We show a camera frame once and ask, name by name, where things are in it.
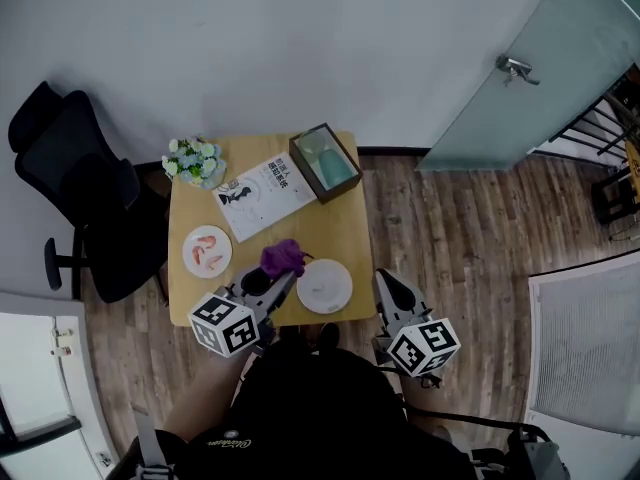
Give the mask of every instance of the white door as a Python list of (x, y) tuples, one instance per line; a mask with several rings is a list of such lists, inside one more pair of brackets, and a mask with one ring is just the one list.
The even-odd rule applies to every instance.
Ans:
[(640, 59), (640, 0), (541, 0), (505, 53), (539, 85), (494, 69), (419, 169), (506, 169), (555, 136)]

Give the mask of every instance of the purple cloth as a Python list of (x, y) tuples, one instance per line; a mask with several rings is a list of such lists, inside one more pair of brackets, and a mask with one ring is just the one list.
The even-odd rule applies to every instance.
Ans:
[(287, 238), (277, 245), (265, 247), (260, 257), (260, 267), (271, 279), (276, 279), (282, 272), (293, 270), (297, 277), (304, 274), (304, 258), (310, 254), (300, 250), (298, 242)]

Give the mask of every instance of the person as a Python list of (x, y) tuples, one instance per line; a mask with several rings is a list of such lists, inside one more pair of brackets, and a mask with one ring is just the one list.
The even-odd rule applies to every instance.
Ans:
[[(211, 357), (156, 431), (175, 476), (327, 476), (356, 468), (377, 476), (404, 470), (425, 478), (476, 478), (443, 422), (413, 413), (407, 419), (382, 372), (338, 348), (338, 341), (338, 327), (327, 324), (314, 353), (298, 328), (281, 329), (235, 400), (250, 352)], [(409, 404), (441, 409), (437, 390), (425, 391), (419, 379), (401, 382)], [(135, 478), (141, 461), (136, 438), (109, 480)]]

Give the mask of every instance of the person's arm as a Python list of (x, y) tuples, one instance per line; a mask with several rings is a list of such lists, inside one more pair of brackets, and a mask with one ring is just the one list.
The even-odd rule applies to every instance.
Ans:
[(230, 358), (210, 357), (174, 405), (164, 430), (188, 442), (205, 430), (220, 425), (231, 407), (250, 348)]
[[(402, 394), (404, 395), (405, 401), (416, 409), (422, 409), (423, 411), (452, 412), (447, 409), (442, 390), (436, 388), (424, 389), (420, 385), (419, 378), (406, 377), (404, 375), (400, 376), (400, 384), (402, 385)], [(442, 428), (450, 433), (462, 433), (463, 431), (459, 421), (430, 418), (409, 410), (407, 410), (407, 419), (412, 425), (438, 437), (444, 437), (441, 435)]]

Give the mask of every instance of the flower bouquet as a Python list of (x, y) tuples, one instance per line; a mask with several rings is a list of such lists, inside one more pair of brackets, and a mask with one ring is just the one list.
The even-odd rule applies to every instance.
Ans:
[(171, 139), (170, 156), (162, 155), (162, 167), (170, 180), (179, 176), (194, 187), (214, 189), (224, 178), (227, 163), (220, 158), (222, 150), (217, 144), (193, 136), (189, 139)]

